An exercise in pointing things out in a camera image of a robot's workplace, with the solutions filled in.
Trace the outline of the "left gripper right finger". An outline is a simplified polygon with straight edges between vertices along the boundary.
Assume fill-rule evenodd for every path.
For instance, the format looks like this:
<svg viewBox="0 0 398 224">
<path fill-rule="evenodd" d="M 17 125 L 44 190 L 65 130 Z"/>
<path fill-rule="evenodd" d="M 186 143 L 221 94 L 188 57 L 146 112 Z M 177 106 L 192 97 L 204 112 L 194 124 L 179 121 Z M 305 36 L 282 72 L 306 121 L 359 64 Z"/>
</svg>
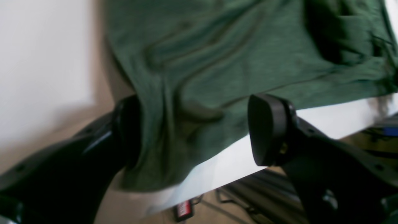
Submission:
<svg viewBox="0 0 398 224">
<path fill-rule="evenodd" d="M 326 136 L 288 100 L 251 95 L 248 128 L 255 163 L 283 169 L 311 224 L 397 223 L 397 171 Z"/>
</svg>

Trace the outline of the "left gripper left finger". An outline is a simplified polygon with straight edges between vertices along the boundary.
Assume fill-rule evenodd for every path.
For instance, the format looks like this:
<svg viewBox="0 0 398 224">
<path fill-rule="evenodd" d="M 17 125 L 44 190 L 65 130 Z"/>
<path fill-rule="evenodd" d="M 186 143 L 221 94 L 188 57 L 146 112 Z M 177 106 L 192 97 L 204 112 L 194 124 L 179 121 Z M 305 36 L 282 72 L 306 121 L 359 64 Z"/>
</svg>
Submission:
<svg viewBox="0 0 398 224">
<path fill-rule="evenodd" d="M 1 222 L 92 224 L 112 179 L 137 164 L 141 148 L 137 96 L 77 134 L 1 174 Z"/>
</svg>

